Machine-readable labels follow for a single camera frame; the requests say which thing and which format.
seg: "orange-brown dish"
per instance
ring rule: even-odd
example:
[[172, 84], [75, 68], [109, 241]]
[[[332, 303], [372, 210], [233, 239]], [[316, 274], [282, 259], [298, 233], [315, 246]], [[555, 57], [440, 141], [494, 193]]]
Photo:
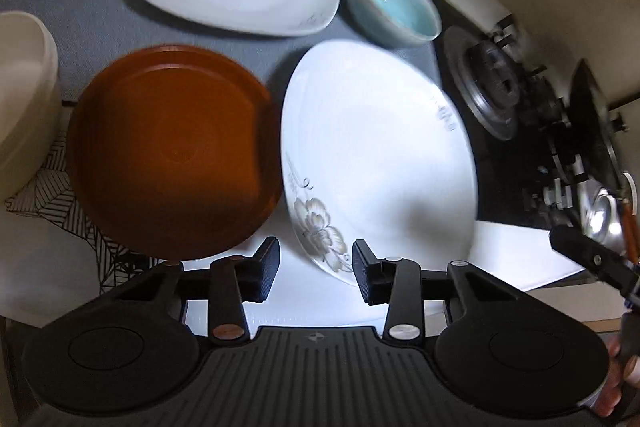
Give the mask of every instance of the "orange-brown dish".
[[93, 222], [160, 259], [238, 245], [282, 190], [269, 93], [229, 58], [192, 46], [140, 50], [99, 73], [74, 112], [66, 159]]

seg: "gray cloth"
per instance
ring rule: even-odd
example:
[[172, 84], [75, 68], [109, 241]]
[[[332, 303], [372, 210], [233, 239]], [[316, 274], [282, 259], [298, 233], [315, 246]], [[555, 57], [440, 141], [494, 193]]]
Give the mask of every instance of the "gray cloth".
[[[164, 13], [145, 0], [0, 0], [0, 10], [32, 13], [51, 31], [60, 56], [63, 100], [77, 100], [91, 79], [122, 55], [155, 44], [180, 43], [232, 58], [282, 102], [291, 73], [313, 45], [327, 39], [366, 40], [344, 3], [327, 28], [301, 38], [265, 38], [210, 28]], [[396, 53], [440, 82], [431, 44]]]

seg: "black and white geometric cloth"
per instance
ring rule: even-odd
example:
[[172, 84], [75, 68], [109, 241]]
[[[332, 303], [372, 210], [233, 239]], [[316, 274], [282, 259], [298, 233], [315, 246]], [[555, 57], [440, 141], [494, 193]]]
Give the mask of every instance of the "black and white geometric cloth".
[[9, 212], [21, 216], [44, 217], [62, 230], [85, 239], [95, 250], [103, 293], [158, 261], [112, 241], [92, 223], [71, 188], [65, 150], [66, 131], [61, 131], [40, 170], [20, 192], [5, 201], [5, 206]]

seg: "light blue bowl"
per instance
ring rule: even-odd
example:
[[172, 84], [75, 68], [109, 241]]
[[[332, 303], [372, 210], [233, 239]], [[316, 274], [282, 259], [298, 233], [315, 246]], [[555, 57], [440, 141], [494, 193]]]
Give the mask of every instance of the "light blue bowl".
[[409, 48], [433, 41], [442, 30], [432, 0], [347, 0], [366, 35], [386, 48]]

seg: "flower design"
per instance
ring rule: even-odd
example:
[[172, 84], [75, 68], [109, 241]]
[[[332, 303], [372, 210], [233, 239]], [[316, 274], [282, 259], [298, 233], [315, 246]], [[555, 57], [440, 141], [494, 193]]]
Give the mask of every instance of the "flower design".
[[303, 236], [314, 247], [318, 256], [334, 271], [351, 272], [351, 257], [338, 229], [331, 226], [331, 216], [322, 201], [312, 198], [305, 203], [296, 198], [294, 211]]

